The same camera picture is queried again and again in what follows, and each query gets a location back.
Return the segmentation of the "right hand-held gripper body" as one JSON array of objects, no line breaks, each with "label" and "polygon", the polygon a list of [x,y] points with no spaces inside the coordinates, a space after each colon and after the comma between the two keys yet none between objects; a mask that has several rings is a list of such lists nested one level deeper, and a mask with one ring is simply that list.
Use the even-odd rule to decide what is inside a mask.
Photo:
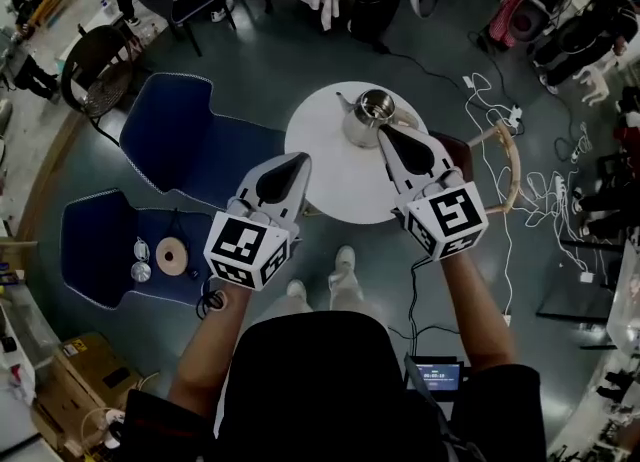
[{"label": "right hand-held gripper body", "polygon": [[450,150],[468,146],[404,125],[383,125],[379,147],[397,196],[392,213],[438,261],[475,246],[488,227],[476,185],[465,179]]}]

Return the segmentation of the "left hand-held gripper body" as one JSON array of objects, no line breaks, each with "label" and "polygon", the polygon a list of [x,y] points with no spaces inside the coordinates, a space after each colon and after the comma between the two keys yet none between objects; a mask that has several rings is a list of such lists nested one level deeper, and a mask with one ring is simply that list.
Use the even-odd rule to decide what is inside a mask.
[{"label": "left hand-held gripper body", "polygon": [[215,278],[254,291],[267,285],[299,242],[310,177],[304,152],[276,156],[245,175],[227,209],[214,216],[203,250]]}]

